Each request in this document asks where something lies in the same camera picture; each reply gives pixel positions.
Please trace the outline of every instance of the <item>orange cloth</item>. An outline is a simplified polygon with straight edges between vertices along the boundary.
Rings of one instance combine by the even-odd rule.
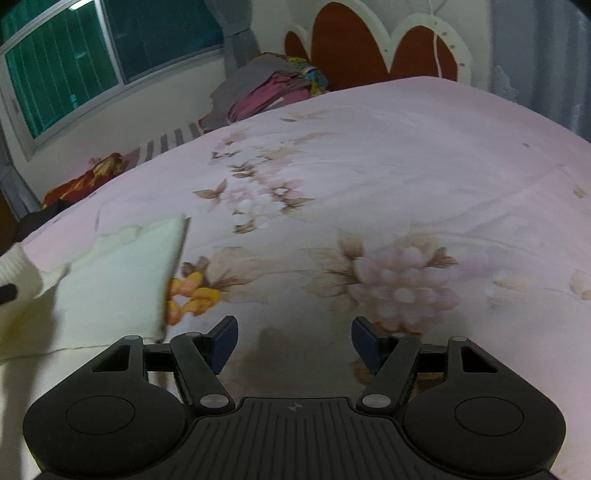
[[[79,202],[109,180],[121,175],[125,171],[125,166],[126,162],[121,159],[121,154],[112,153],[77,179],[70,180],[47,192],[43,199],[43,208],[52,205],[58,200],[67,200],[72,203]]]

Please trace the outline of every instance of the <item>pink cloth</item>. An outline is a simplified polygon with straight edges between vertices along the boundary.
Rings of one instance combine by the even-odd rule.
[[[291,105],[292,103],[303,102],[310,98],[310,92],[307,88],[296,90],[295,92],[286,93],[283,96],[283,105]]]
[[[290,75],[285,73],[274,73],[268,82],[253,91],[244,100],[241,100],[234,105],[228,115],[229,120],[231,122],[237,122],[263,111],[267,106],[276,101],[283,92],[289,91],[293,82],[294,78]]]

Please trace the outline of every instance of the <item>flower print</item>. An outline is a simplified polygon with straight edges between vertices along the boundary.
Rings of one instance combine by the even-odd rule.
[[[259,183],[266,183],[271,177],[277,175],[285,167],[293,163],[289,158],[279,158],[277,160],[263,160],[256,165],[255,179]]]
[[[289,213],[314,200],[305,198],[304,194],[297,190],[303,183],[303,180],[270,180],[265,184],[266,186],[262,192],[269,193],[275,200],[282,202],[284,204],[282,212]]]
[[[234,152],[229,153],[220,153],[213,151],[212,152],[212,159],[208,162],[208,165],[215,165],[220,163],[224,158],[232,158],[234,155],[238,155],[242,150],[236,150]]]
[[[202,315],[218,303],[222,298],[221,292],[215,288],[197,288],[191,295],[191,301],[182,309],[183,313],[191,312],[193,316]]]
[[[316,110],[309,113],[297,113],[292,115],[291,118],[280,118],[282,122],[292,123],[297,122],[298,120],[304,120],[306,118],[322,118],[322,115],[328,112],[328,109]]]
[[[236,208],[243,200],[254,200],[257,193],[256,186],[250,181],[235,182],[231,188],[222,192],[219,199],[226,201],[229,207]]]
[[[436,255],[448,258],[445,249]],[[359,283],[349,286],[348,293],[363,305],[370,321],[386,330],[423,333],[441,312],[460,303],[457,294],[444,287],[452,274],[445,266],[430,266],[438,261],[416,247],[381,248],[355,260]],[[454,263],[451,258],[442,261]]]
[[[213,210],[222,202],[222,194],[228,188],[228,181],[226,179],[222,180],[220,185],[217,186],[214,190],[198,190],[193,192],[199,198],[211,200],[212,204],[210,206],[210,210]]]
[[[252,179],[256,176],[255,166],[248,160],[242,165],[230,165],[232,177],[237,179]]]
[[[199,257],[195,263],[183,262],[183,278],[174,278],[170,283],[166,303],[167,323],[176,325],[186,313],[203,315],[223,301],[265,301],[263,292],[251,283],[276,271],[276,262],[255,258],[242,247],[223,248],[211,259]],[[179,301],[184,298],[184,305],[179,306],[175,298]]]
[[[300,150],[294,147],[265,148],[262,150],[262,153],[258,155],[257,158],[264,158],[265,160],[274,161],[281,160],[283,158],[286,158],[290,155],[294,155],[299,152]]]
[[[270,193],[281,200],[295,200],[302,198],[302,192],[297,189],[301,187],[303,183],[303,180],[270,180],[266,183],[266,188],[263,192]]]
[[[183,312],[181,311],[181,308],[178,306],[178,304],[174,300],[169,300],[166,302],[166,309],[167,309],[166,323],[168,325],[170,325],[172,327],[181,321],[181,318],[183,317]]]
[[[312,140],[315,140],[316,138],[326,137],[327,135],[331,134],[328,132],[312,132],[304,135],[303,137],[295,138],[291,140],[290,143],[292,143],[292,145],[304,145]]]
[[[360,308],[386,332],[424,333],[459,303],[447,284],[458,261],[445,247],[402,239],[366,253],[360,238],[340,233],[339,249],[305,250],[322,267],[305,289],[332,298],[333,311]]]
[[[229,147],[230,145],[232,145],[236,142],[241,142],[242,140],[246,140],[246,138],[247,138],[246,132],[248,132],[248,128],[244,128],[242,130],[237,130],[237,131],[231,133],[226,138],[224,138],[220,143],[218,143],[216,149],[217,150],[224,150],[226,147]]]
[[[591,300],[591,277],[575,270],[569,279],[570,291],[581,300]]]
[[[234,233],[248,233],[256,229],[269,227],[269,220],[285,208],[283,202],[273,198],[273,195],[264,193],[254,200],[241,201],[233,214],[235,225]]]

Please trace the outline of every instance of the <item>pink floral bedsheet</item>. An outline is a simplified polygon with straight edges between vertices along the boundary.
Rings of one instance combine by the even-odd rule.
[[[258,115],[113,180],[29,237],[42,269],[179,212],[190,227],[167,338],[238,318],[220,379],[244,395],[358,395],[362,314],[425,342],[465,335],[548,395],[591,461],[591,145],[439,79]]]

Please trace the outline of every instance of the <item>metal pivot screw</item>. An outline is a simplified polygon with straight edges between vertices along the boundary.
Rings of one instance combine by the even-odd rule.
[[[205,395],[200,402],[206,408],[222,408],[230,403],[227,397],[217,393]]]
[[[391,402],[386,395],[372,394],[363,397],[361,403],[369,408],[386,408]]]

